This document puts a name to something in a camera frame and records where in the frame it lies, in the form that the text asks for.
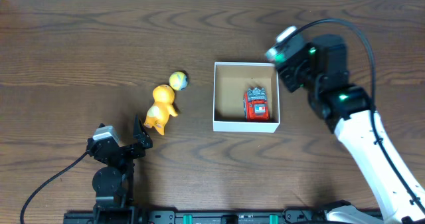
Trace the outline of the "red grey toy truck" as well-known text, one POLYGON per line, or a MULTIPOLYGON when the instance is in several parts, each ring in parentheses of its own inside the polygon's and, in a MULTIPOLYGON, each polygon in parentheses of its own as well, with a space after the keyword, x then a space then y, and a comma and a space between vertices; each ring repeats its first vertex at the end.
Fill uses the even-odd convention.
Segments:
POLYGON ((244 113, 249 122, 265 122, 270 118, 265 88, 249 88, 244 95, 244 113))

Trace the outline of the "orange dinosaur toy figure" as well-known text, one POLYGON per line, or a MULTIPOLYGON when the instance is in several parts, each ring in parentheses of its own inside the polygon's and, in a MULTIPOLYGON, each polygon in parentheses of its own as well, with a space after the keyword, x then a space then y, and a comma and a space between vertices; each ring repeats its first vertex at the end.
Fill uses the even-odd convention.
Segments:
POLYGON ((155 128, 159 134, 165 135, 165 125, 169 117, 177 117, 178 113, 173 106, 175 93, 166 84, 162 84, 153 89, 154 103, 146 114, 143 125, 147 128, 155 128))

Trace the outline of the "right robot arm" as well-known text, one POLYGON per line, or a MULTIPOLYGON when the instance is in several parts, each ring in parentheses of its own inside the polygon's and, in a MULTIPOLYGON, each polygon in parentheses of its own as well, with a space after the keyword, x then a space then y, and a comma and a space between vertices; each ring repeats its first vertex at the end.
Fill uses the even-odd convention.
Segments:
POLYGON ((319 212, 323 223, 423 223, 424 188, 389 139, 366 91, 349 82, 347 48, 338 35, 306 42, 289 27, 267 52, 289 92, 307 90, 311 109, 349 151, 381 211, 368 215, 350 203, 332 203, 319 212))

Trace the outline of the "white cardboard box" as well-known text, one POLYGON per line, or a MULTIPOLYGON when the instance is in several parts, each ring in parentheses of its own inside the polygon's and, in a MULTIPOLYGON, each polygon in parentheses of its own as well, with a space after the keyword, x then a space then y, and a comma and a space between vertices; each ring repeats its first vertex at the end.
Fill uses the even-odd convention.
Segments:
POLYGON ((280 91, 274 65, 216 62, 212 111, 215 132, 275 132, 280 125, 280 91), (256 87, 266 92, 270 118, 264 122, 249 122, 244 114, 244 95, 249 88, 256 87))

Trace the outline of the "yellow grey toy ball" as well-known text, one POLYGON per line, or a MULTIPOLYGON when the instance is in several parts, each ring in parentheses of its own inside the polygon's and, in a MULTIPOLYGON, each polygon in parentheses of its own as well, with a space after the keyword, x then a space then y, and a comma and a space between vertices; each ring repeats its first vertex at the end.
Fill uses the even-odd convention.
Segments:
POLYGON ((188 77, 184 72, 174 72, 169 77, 169 85, 174 90, 184 90, 188 85, 188 77))

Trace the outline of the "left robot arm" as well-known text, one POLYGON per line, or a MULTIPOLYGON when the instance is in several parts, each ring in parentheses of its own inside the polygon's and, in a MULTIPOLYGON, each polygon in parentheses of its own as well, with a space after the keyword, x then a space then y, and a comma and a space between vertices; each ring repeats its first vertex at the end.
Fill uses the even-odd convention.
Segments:
POLYGON ((96 192, 92 219, 95 224, 147 223, 146 211, 133 204, 134 160, 144 157, 146 149, 153 147, 153 142, 137 116, 133 138, 135 143, 120 146, 115 128, 100 124, 88 139, 88 155, 106 165, 92 179, 96 192))

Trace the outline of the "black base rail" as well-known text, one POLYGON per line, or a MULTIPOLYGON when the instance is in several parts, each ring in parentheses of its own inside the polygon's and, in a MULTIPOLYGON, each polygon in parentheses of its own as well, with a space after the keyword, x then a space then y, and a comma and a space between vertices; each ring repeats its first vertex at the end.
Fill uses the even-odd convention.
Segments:
POLYGON ((97 210, 93 212, 65 213, 63 223, 96 224, 285 224, 285 223, 382 223, 377 213, 367 213, 366 219, 361 216, 335 218, 328 220, 322 211, 287 209, 284 211, 253 212, 174 212, 146 211, 142 209, 97 210))

